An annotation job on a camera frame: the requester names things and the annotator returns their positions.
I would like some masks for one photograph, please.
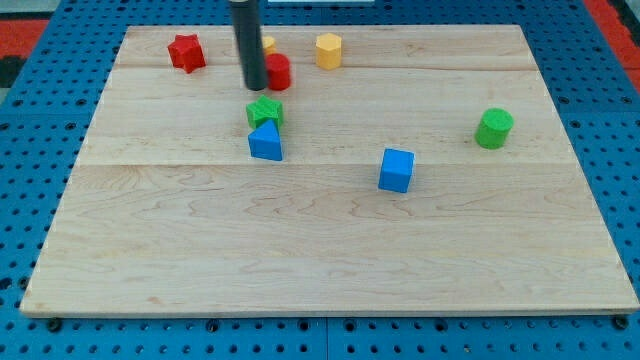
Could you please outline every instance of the yellow block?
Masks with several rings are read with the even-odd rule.
[[[316,37],[316,65],[332,70],[340,67],[341,62],[342,38],[332,33]]]
[[[264,55],[271,55],[278,52],[276,50],[276,39],[273,36],[263,36],[262,37],[262,48],[264,49]]]

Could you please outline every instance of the blue cube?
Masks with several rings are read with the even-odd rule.
[[[385,149],[378,188],[406,193],[413,174],[413,159],[412,152]]]
[[[282,144],[280,134],[273,120],[267,120],[249,134],[251,156],[261,159],[281,161]]]

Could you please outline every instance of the green block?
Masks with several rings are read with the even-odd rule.
[[[265,121],[271,119],[280,130],[280,126],[284,122],[282,101],[261,95],[257,101],[247,105],[247,119],[252,129],[257,129]]]
[[[512,127],[511,114],[503,109],[489,109],[482,114],[482,120],[475,134],[476,142],[485,149],[501,148]]]

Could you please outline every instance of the red surface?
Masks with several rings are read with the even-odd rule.
[[[27,58],[48,23],[49,20],[0,20],[0,58]]]
[[[276,53],[268,55],[265,61],[269,76],[269,89],[280,91],[291,86],[289,58],[284,54]]]
[[[169,44],[169,56],[176,68],[183,68],[187,74],[193,70],[205,67],[202,47],[197,35],[176,35],[176,40]]]
[[[640,48],[631,39],[629,29],[620,21],[618,11],[606,0],[584,0],[584,4],[594,18],[618,61],[640,91]]]

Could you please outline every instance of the blue perforated base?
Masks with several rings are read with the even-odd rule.
[[[266,8],[266,24],[520,24],[634,286],[640,99],[580,1]],[[640,318],[30,320],[17,310],[127,25],[228,24],[225,1],[65,0],[0,109],[0,358],[638,359]]]

